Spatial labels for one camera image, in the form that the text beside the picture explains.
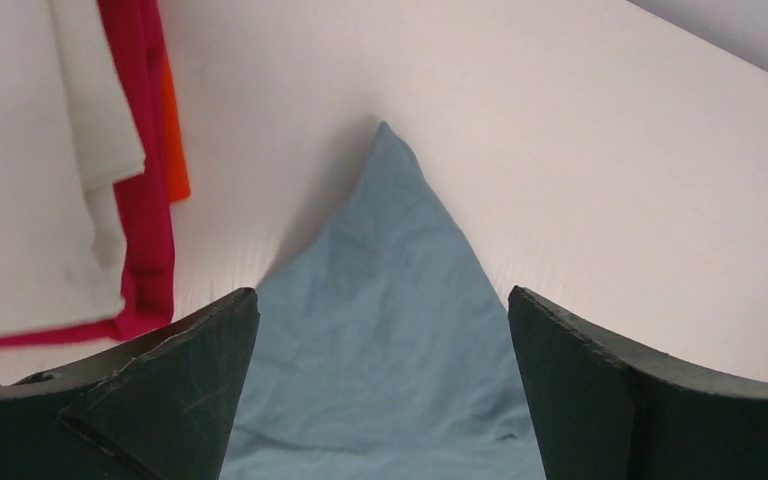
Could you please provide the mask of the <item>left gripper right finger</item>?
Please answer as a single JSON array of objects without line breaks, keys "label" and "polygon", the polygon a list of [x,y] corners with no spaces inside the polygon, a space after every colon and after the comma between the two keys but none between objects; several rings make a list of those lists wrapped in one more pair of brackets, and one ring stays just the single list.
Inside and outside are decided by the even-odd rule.
[{"label": "left gripper right finger", "polygon": [[513,347],[550,479],[768,479],[768,383],[702,367],[523,287]]}]

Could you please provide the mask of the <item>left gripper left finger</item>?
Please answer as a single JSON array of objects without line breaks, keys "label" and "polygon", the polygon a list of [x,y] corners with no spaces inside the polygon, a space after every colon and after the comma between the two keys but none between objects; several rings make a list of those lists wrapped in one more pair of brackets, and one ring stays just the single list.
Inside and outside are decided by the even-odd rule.
[{"label": "left gripper left finger", "polygon": [[215,479],[259,324],[240,288],[98,354],[0,385],[0,479]]}]

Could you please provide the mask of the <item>blue-grey t-shirt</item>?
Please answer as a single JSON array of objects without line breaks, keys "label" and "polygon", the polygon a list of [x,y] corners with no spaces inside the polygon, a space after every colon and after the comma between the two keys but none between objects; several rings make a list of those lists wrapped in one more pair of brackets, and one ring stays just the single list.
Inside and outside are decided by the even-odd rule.
[{"label": "blue-grey t-shirt", "polygon": [[223,478],[544,477],[506,309],[389,125],[257,296]]}]

